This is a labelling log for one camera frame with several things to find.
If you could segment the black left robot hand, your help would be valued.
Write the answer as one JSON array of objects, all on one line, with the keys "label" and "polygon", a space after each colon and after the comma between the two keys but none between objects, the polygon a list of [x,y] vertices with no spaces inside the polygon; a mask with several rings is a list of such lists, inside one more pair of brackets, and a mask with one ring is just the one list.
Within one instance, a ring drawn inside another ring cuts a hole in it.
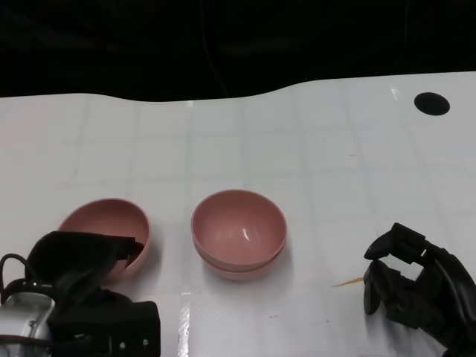
[{"label": "black left robot hand", "polygon": [[134,237],[52,231],[29,253],[25,278],[47,283],[61,299],[79,303],[106,280],[118,261],[143,249]]}]

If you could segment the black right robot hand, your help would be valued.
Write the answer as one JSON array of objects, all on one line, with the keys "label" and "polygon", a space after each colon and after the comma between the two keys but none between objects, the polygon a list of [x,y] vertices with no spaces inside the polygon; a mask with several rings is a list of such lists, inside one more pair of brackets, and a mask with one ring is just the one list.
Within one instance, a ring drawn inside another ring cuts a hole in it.
[{"label": "black right robot hand", "polygon": [[[415,280],[388,267],[382,258],[422,266]],[[445,356],[475,355],[475,282],[463,264],[444,248],[399,223],[367,249],[364,312],[380,306],[386,318],[421,329],[446,348]]]}]

